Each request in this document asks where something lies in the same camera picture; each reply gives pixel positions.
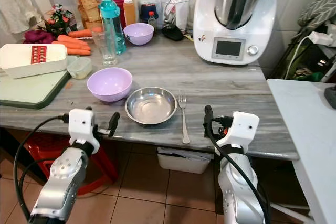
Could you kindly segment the steel fork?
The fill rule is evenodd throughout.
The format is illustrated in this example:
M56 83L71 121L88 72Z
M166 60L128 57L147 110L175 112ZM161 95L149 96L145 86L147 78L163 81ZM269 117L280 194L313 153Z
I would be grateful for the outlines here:
M186 96L183 94L182 90L179 90L178 92L179 92L177 97L178 107L180 107L182 111L182 143L190 144L191 140L188 133L186 111L185 111L187 105Z

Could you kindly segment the large lilac plastic bowl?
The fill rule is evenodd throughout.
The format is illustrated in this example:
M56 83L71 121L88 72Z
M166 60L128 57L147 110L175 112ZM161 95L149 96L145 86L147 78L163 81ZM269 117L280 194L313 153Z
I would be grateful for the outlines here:
M112 67L93 73L87 80L87 88L99 100L116 102L128 96L132 82L132 73Z

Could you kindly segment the stainless steel bowl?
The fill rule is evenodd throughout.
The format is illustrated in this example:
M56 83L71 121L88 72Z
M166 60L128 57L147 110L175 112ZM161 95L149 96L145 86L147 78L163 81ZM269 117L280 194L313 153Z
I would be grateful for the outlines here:
M139 125L159 125L177 110L177 99L165 88L144 87L128 95L125 113Z

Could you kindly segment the white plastic bin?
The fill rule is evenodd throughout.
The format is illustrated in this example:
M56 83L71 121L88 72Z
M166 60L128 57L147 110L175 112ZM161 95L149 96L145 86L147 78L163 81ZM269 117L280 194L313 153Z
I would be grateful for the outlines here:
M213 154L157 147L159 166L164 169L202 174L214 159Z

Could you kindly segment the red plastic stool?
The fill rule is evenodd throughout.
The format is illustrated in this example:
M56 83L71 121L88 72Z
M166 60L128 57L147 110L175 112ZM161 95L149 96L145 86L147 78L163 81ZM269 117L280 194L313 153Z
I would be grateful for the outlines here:
M69 147L69 136L36 132L27 143L26 149L33 159L56 158L62 151ZM98 167L101 174L89 183L84 183L79 187L79 196L90 193L104 184L113 184L119 178L118 169L115 161L107 154L107 147L100 146L98 152L90 157L89 165Z

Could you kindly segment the small clear lidded container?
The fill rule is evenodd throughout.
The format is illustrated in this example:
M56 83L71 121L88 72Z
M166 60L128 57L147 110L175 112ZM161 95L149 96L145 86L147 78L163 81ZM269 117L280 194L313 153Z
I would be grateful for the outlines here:
M71 77L77 80L85 79L92 69L91 59L87 57L70 58L66 67Z

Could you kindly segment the white food processor steel jug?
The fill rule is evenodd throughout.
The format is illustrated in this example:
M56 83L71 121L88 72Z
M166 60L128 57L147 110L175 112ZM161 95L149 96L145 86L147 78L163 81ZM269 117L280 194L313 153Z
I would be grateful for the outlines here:
M276 10L276 0L195 0L197 54L226 65L256 61L269 42Z

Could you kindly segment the clear drinking glass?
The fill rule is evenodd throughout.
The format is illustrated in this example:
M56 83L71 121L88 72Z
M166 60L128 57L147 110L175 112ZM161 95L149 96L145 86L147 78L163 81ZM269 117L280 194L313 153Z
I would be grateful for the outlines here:
M92 27L91 32L93 41L103 58L103 66L106 68L115 66L118 63L118 57L115 42L113 42L113 35L105 30L103 26Z

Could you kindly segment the orange carrot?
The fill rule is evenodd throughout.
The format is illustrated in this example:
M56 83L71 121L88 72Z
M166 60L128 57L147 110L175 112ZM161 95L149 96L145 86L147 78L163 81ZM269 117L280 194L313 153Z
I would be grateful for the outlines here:
M91 54L90 50L84 50L84 49L67 49L67 54L69 55L76 55L76 56L89 56Z
M57 41L54 41L56 44L62 44L67 48L72 49L84 49L84 50L91 50L91 47L84 41L79 41L79 39L75 39L69 37L67 35L59 35L57 37Z
M93 37L93 33L90 29L74 30L69 32L68 36L72 38L91 38Z
M52 44L65 46L67 49L67 54L69 55L87 56L91 54L91 47L84 46L78 42L53 41Z

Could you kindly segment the white side table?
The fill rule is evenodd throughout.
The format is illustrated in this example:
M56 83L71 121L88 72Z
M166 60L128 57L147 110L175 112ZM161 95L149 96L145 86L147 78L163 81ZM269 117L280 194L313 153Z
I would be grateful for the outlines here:
M324 97L331 83L269 79L299 155L296 176L317 224L336 224L336 109Z

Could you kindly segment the pale green cutting board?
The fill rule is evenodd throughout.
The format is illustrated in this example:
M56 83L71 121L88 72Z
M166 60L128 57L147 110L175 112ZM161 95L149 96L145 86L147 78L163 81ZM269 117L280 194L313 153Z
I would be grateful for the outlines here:
M0 104L15 108L42 109L70 80L67 71L27 76L14 79L7 73L0 73Z

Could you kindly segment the small lilac plastic bowl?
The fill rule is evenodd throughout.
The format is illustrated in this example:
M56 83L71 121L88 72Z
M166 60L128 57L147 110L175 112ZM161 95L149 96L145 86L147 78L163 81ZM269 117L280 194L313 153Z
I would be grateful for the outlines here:
M144 46L153 39L154 27L146 23L129 24L124 28L124 35L135 46Z

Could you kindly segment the small black rounded object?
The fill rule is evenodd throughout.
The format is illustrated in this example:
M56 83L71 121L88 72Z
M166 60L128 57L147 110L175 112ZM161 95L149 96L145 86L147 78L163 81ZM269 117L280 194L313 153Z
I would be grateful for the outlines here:
M182 41L184 39L182 30L174 25L165 25L161 32L172 41Z

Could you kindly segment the dark green bag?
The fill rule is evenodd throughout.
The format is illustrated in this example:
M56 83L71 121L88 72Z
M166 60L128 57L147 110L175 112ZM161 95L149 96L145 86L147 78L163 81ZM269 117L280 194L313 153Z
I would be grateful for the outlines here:
M271 79L336 83L336 47L295 39L278 62Z

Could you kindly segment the clear utensil container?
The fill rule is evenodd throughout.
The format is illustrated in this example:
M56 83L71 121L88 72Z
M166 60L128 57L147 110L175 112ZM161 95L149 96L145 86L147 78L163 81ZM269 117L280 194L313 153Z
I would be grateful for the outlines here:
M187 30L187 21L190 13L190 0L163 0L163 28L177 28L183 34Z

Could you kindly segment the white mandoline slicer red blade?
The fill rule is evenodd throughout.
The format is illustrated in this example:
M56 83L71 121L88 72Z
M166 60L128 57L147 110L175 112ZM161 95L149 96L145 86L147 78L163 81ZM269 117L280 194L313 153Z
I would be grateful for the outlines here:
M63 71L66 58L67 47L60 44L5 44L0 48L0 68L14 79Z

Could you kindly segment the teal water bottle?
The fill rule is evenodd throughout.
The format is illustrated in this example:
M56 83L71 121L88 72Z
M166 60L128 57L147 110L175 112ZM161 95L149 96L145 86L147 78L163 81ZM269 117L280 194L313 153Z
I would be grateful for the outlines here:
M101 0L99 12L109 44L111 45L114 42L117 55L124 53L127 47L125 46L125 36L120 21L120 8L113 0Z

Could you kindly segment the small red cap bottle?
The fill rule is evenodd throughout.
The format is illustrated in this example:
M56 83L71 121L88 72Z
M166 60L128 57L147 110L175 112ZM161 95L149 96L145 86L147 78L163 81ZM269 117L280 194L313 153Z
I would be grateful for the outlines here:
M154 30L156 30L158 27L158 21L156 20L156 18L154 18L154 11L149 11L148 12L148 19L147 19L147 23L149 25L151 25L153 27Z

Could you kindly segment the small black device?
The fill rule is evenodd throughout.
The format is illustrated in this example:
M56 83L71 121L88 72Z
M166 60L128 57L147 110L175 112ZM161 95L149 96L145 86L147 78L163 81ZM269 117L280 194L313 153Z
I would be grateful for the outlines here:
M323 96L329 106L336 110L336 85L324 89Z

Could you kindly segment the orange sauce bottle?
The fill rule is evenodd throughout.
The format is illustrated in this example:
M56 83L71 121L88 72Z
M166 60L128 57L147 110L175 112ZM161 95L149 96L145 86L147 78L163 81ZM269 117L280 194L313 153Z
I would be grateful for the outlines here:
M134 0L124 0L125 27L137 22L136 3Z

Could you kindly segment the dark purple cloth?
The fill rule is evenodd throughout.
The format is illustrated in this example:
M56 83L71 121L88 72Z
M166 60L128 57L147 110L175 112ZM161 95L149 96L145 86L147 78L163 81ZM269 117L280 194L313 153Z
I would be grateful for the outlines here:
M24 33L24 44L52 44L55 41L52 33L46 30L28 30Z

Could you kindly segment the black floral packet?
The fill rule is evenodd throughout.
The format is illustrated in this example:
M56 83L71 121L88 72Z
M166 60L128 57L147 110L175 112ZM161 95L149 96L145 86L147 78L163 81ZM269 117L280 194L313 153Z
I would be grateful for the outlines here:
M62 4L54 4L52 10L43 14L43 18L46 30L55 36L77 31L75 14Z

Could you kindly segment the clear jar dark blue label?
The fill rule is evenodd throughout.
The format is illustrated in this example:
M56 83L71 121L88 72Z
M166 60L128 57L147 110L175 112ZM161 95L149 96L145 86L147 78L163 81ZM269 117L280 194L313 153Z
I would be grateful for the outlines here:
M158 0L139 0L139 19L142 23L147 23L153 17L159 19Z

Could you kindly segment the white power adapter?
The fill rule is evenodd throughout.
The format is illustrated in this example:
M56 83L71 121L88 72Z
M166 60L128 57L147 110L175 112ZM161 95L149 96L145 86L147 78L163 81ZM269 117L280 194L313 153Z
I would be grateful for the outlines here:
M313 31L308 37L313 44L336 47L336 24L327 24L327 33L318 33Z

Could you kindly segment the grey herringbone cloth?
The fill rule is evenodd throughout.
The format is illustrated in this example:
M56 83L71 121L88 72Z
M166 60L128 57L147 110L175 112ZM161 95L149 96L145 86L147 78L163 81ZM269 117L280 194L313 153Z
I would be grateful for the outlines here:
M336 15L336 0L314 0L299 16L300 27L315 30Z

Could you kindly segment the pale hanging towel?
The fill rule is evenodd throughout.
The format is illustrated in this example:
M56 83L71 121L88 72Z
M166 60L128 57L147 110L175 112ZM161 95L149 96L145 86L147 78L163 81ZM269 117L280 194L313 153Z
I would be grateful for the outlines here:
M43 16L34 0L0 0L1 26L9 33L23 33L40 23Z

